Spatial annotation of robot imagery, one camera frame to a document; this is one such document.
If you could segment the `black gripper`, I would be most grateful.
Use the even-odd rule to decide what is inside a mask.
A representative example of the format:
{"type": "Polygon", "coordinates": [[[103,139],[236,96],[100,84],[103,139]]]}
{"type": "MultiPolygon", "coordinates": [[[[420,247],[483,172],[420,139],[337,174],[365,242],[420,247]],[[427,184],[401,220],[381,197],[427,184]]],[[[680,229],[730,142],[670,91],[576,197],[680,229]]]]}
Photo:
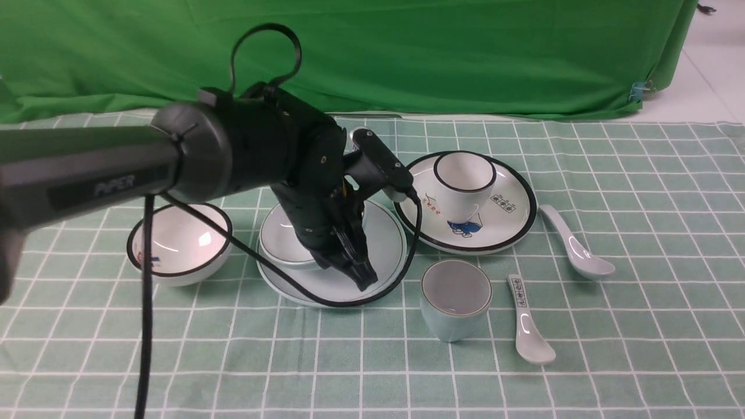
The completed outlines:
{"type": "Polygon", "coordinates": [[[296,237],[320,268],[333,268],[359,291],[367,290],[378,277],[361,223],[361,204],[348,191],[343,174],[346,130],[281,88],[260,87],[256,96],[284,112],[296,129],[295,163],[285,180],[271,186],[296,237]]]}

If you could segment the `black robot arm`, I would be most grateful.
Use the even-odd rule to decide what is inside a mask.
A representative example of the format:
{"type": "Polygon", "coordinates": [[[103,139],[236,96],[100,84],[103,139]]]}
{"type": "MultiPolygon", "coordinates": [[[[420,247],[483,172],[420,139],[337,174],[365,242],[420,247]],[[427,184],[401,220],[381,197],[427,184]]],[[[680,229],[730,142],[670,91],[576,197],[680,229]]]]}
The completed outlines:
{"type": "Polygon", "coordinates": [[[282,88],[205,88],[149,125],[2,131],[2,301],[32,231],[147,194],[204,203],[269,187],[321,268],[378,279],[345,176],[346,130],[282,88]]]}

